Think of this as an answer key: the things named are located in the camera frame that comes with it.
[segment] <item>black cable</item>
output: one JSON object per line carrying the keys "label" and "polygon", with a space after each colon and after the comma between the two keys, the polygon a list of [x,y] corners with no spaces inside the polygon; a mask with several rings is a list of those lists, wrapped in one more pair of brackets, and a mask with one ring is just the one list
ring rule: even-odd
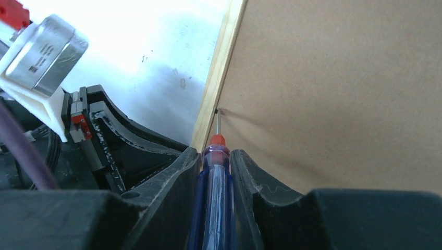
{"label": "black cable", "polygon": [[[48,133],[47,136],[47,150],[46,150],[46,158],[45,163],[49,168],[52,174],[55,173],[58,165],[58,159],[60,158],[60,152],[62,150],[62,141],[58,134],[56,134],[52,129],[46,127],[46,131]],[[29,190],[36,190],[35,184],[33,184]]]}
{"label": "black cable", "polygon": [[37,149],[23,134],[23,129],[0,102],[0,140],[20,163],[39,190],[57,189],[57,181],[46,167]]}
{"label": "black cable", "polygon": [[[39,138],[47,135],[47,132],[48,132],[47,126],[43,124],[43,125],[37,127],[36,129],[32,130],[31,136],[36,140],[36,139],[39,139]],[[5,143],[0,141],[0,147],[3,145],[5,145]]]}

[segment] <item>red plastic part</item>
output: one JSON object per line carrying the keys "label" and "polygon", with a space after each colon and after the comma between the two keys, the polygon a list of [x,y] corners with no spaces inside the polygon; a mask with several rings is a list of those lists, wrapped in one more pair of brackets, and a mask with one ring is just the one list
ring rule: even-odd
{"label": "red plastic part", "polygon": [[15,30],[29,26],[29,10],[16,0],[0,0],[0,20]]}
{"label": "red plastic part", "polygon": [[84,138],[87,139],[91,139],[92,138],[92,132],[89,129],[88,123],[86,122],[86,119],[84,118],[84,115],[77,115],[77,116],[72,116],[71,120],[74,124],[79,124],[81,127],[81,130],[83,131],[84,134]]}
{"label": "red plastic part", "polygon": [[226,145],[226,139],[224,139],[224,136],[222,134],[214,134],[212,135],[212,138],[210,138],[210,144],[218,144],[225,146]]}

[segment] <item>silver metal casing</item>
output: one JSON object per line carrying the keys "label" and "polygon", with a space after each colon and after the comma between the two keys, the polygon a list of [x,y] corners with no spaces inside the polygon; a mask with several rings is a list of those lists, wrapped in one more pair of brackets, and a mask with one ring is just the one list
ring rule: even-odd
{"label": "silver metal casing", "polygon": [[57,15],[38,26],[5,75],[21,86],[51,96],[88,48],[74,27]]}

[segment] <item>white plastic bracket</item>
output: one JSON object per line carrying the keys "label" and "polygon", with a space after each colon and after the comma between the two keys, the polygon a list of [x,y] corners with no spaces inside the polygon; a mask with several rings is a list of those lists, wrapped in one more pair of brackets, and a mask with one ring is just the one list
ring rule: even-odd
{"label": "white plastic bracket", "polygon": [[38,24],[29,25],[14,41],[9,50],[0,60],[0,89],[8,93],[30,113],[35,115],[42,123],[57,133],[63,142],[67,142],[65,126],[62,121],[62,107],[64,93],[59,86],[57,90],[47,97],[35,90],[29,90],[6,78],[5,71],[31,35],[36,31]]}

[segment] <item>screwdriver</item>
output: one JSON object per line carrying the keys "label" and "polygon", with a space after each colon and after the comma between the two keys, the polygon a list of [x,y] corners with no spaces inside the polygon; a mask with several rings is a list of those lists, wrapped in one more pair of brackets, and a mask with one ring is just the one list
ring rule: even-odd
{"label": "screwdriver", "polygon": [[188,249],[236,249],[230,150],[220,133],[220,113],[215,110],[216,134],[202,153]]}

